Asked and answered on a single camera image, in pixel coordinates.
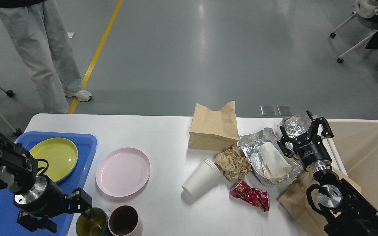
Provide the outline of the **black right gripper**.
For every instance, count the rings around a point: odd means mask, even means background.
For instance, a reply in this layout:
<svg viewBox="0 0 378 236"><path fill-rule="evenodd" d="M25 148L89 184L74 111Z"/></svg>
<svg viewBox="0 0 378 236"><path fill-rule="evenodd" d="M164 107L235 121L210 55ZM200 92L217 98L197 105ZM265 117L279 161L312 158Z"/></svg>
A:
<svg viewBox="0 0 378 236"><path fill-rule="evenodd" d="M282 137L277 144L285 157L292 158L295 152L305 171L311 171L318 165L329 168L332 159L322 141L334 137L332 129L324 117L313 116L309 110L306 113L311 120L306 132L306 142L296 143L296 139L291 138L283 126L279 126ZM293 151L287 148L286 143L293 144Z"/></svg>

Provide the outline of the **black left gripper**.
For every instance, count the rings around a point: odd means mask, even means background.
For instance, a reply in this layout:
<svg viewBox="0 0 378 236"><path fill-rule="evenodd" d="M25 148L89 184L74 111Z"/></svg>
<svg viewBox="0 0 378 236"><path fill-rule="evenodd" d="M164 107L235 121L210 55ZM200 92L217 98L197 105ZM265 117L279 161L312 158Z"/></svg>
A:
<svg viewBox="0 0 378 236"><path fill-rule="evenodd" d="M25 229L30 232L46 229L57 233L57 224L50 218L63 213L80 213L90 219L93 199L82 188L76 188L66 195L48 176L37 176L29 191L13 197L13 204L22 210L17 223Z"/></svg>

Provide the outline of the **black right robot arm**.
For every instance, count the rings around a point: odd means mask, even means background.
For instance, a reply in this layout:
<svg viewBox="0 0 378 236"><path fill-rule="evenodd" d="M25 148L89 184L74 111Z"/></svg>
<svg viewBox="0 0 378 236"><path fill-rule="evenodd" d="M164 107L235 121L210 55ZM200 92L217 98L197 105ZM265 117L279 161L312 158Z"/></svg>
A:
<svg viewBox="0 0 378 236"><path fill-rule="evenodd" d="M324 117L314 118L306 111L311 124L308 130L290 137L283 126L277 144L286 157L299 156L305 171L311 172L316 184L306 190L309 206L327 220L324 231L329 236L378 236L377 210L346 179L332 170L332 159L323 144L333 138Z"/></svg>

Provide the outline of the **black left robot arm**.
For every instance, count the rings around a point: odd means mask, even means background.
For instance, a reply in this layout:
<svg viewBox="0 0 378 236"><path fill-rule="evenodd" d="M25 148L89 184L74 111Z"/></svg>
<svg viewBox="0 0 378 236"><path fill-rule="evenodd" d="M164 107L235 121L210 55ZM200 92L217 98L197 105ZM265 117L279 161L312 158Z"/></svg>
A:
<svg viewBox="0 0 378 236"><path fill-rule="evenodd" d="M46 229L57 232L51 218L80 213L91 218L92 198L82 188L64 194L45 174L38 173L38 159L20 143L13 143L0 133L0 190L9 189L13 204L20 210L17 223L34 232Z"/></svg>

